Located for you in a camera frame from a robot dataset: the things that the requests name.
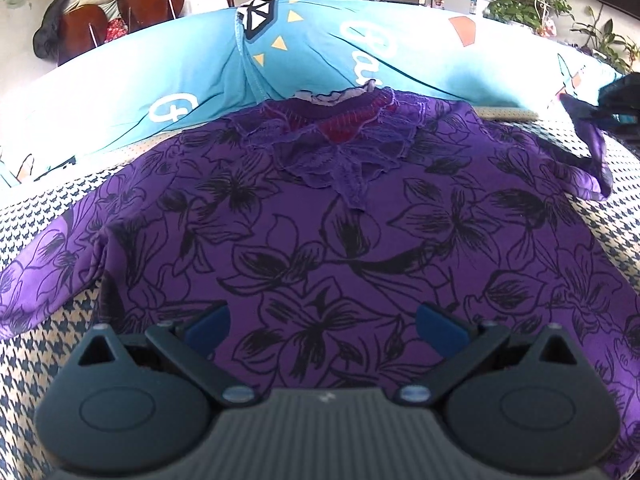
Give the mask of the small leafy plant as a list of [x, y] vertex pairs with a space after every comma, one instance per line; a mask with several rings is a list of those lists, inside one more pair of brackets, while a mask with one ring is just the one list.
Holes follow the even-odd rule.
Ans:
[[639, 44], [630, 37], [618, 34], [612, 18], [602, 18], [604, 6], [595, 11], [585, 6], [586, 18], [574, 21], [571, 32], [582, 35], [584, 40], [579, 49], [597, 58], [617, 73], [628, 75], [639, 66]]

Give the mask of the blue cartoon print sofa backrest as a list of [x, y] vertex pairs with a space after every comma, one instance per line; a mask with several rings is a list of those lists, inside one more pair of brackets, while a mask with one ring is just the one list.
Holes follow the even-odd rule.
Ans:
[[1, 185], [265, 100], [374, 81], [479, 106], [596, 102], [611, 66], [515, 25], [368, 0], [253, 0], [133, 32], [1, 97]]

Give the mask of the brown wooden chair left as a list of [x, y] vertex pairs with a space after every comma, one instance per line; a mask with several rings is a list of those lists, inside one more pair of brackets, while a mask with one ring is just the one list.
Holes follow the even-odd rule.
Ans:
[[94, 4], [65, 13], [58, 28], [58, 66], [102, 46], [107, 29], [106, 14]]

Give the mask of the brown wooden chair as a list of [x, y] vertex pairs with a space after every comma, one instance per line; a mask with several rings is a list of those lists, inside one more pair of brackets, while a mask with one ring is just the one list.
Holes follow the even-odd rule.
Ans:
[[117, 0], [120, 17], [130, 34], [163, 22], [175, 20], [184, 0]]
[[65, 13], [58, 28], [58, 66], [102, 46], [107, 29], [106, 14], [94, 4]]

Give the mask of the brown wooden chair right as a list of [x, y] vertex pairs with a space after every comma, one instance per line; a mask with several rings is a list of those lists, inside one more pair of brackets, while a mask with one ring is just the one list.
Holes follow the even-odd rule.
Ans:
[[175, 20], [184, 0], [117, 0], [120, 17], [130, 34], [163, 22]]

